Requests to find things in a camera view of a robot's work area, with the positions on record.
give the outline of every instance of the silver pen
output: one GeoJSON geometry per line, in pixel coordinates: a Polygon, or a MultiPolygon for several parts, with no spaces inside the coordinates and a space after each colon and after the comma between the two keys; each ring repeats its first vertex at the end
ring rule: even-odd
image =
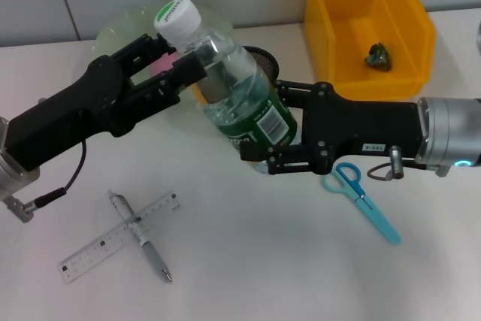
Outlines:
{"type": "Polygon", "coordinates": [[[117,212],[119,212],[122,219],[125,221],[131,221],[128,223],[128,226],[138,243],[141,245],[147,260],[150,263],[150,267],[152,267],[157,274],[160,274],[168,282],[172,282],[171,272],[168,270],[168,267],[162,257],[159,255],[159,252],[153,246],[152,242],[147,239],[137,220],[132,219],[132,217],[135,215],[135,212],[130,207],[130,204],[127,202],[126,198],[123,195],[118,195],[112,192],[111,189],[108,190],[108,198],[110,199],[110,202],[112,202],[112,205],[117,209],[117,212]]]}

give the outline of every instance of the blue scissors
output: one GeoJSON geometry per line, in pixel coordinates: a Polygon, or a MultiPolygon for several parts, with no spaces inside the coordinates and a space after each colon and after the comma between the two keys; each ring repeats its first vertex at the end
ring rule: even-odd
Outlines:
{"type": "Polygon", "coordinates": [[[361,188],[361,171],[359,168],[352,163],[343,162],[337,165],[335,170],[331,172],[331,175],[340,182],[340,187],[332,186],[328,181],[328,176],[324,176],[322,185],[325,189],[329,192],[346,195],[390,243],[401,243],[401,236],[361,188]],[[352,169],[356,175],[355,179],[351,180],[347,177],[342,168],[352,169]]]}

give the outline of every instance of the transparent ruler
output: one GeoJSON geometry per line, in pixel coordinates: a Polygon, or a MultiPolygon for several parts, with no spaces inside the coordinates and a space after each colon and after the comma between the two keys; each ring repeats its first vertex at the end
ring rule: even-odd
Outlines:
{"type": "Polygon", "coordinates": [[[60,262],[58,268],[63,280],[65,283],[76,280],[107,257],[134,241],[135,237],[129,229],[129,223],[137,222],[144,232],[147,232],[179,208],[179,199],[172,192],[148,205],[129,221],[122,222],[60,262]]]}

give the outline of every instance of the pink object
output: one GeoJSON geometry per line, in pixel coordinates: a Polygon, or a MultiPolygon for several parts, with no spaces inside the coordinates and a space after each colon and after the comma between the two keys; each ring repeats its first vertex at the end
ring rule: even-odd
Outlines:
{"type": "Polygon", "coordinates": [[[157,59],[154,63],[152,63],[149,67],[150,76],[153,77],[157,75],[161,71],[168,71],[170,68],[173,67],[173,64],[176,60],[179,59],[179,55],[177,52],[172,54],[164,54],[159,59],[157,59]]]}

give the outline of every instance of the white table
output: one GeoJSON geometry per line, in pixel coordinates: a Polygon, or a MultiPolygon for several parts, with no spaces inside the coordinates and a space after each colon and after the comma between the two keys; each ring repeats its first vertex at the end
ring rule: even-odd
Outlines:
{"type": "MultiPolygon", "coordinates": [[[[422,95],[481,97],[481,10],[433,13],[433,78],[422,95]]],[[[302,26],[235,31],[271,51],[283,79],[313,82],[302,26]]],[[[0,49],[0,114],[13,118],[72,81],[91,41],[0,49]]],[[[66,197],[23,225],[0,207],[0,319],[476,320],[481,317],[481,169],[446,179],[408,170],[363,187],[401,233],[390,246],[314,174],[257,174],[192,100],[123,138],[96,135],[66,197]],[[65,285],[56,265],[118,222],[108,188],[139,210],[169,190],[183,209],[150,233],[172,271],[153,276],[136,244],[65,285]]],[[[28,201],[65,185],[80,146],[42,166],[28,201]]],[[[364,172],[384,159],[345,157],[364,172]]]]}

